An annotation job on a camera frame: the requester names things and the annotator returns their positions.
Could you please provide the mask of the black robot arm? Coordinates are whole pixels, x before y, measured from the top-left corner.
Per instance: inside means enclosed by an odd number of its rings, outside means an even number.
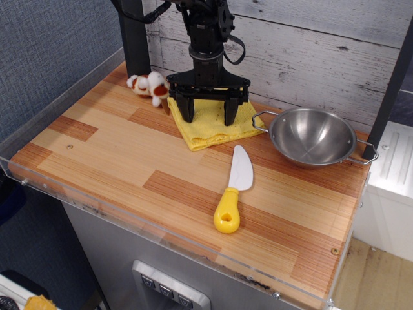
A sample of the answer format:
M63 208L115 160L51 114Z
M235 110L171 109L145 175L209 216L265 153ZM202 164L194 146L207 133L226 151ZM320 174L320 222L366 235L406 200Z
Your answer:
M182 118L194 118L194 100L210 99L224 103L224 123L232 125L238 106L248 101L250 80L234 75L224 68L228 59L224 44L233 41L244 47L242 40L231 35L235 29L234 14L226 1L175 1L182 13L193 69L167 76L170 97L177 104Z

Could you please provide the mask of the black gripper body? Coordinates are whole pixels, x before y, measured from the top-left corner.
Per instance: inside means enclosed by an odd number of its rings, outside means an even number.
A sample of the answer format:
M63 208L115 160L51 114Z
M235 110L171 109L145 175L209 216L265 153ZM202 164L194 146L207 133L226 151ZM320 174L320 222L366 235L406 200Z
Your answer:
M235 98L240 103L249 100L250 81L227 71L222 57L212 62L195 60L193 66L192 70L167 76L170 97L220 101Z

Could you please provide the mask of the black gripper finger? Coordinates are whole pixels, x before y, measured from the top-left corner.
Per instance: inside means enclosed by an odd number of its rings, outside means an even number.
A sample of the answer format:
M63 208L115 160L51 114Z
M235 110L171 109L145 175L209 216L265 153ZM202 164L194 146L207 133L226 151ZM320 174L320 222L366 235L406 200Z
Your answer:
M226 99L224 103L225 125L231 126L234 123L238 111L238 99Z
M177 96L176 103L183 120L191 123L194 118L194 100L191 97Z

